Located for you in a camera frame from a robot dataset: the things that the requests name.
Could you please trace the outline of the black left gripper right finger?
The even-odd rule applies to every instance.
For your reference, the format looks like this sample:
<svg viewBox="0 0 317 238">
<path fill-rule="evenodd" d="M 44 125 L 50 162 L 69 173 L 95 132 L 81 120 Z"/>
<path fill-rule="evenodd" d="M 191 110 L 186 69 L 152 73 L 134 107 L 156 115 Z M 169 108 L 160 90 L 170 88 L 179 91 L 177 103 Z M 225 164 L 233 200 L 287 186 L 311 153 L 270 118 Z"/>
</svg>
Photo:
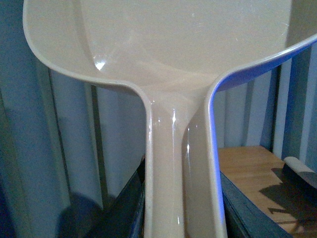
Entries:
<svg viewBox="0 0 317 238">
<path fill-rule="evenodd" d="M 290 238 L 223 173 L 220 174 L 229 238 Z"/>
</svg>

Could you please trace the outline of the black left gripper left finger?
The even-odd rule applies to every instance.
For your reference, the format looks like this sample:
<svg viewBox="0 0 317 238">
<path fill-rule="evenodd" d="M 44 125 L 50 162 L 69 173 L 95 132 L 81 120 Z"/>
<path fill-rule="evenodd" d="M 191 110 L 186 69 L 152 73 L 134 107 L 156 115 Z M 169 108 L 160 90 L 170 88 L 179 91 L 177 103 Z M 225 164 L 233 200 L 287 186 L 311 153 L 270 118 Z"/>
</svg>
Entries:
<svg viewBox="0 0 317 238">
<path fill-rule="evenodd" d="M 142 238 L 145 212 L 145 156 L 88 238 Z"/>
</svg>

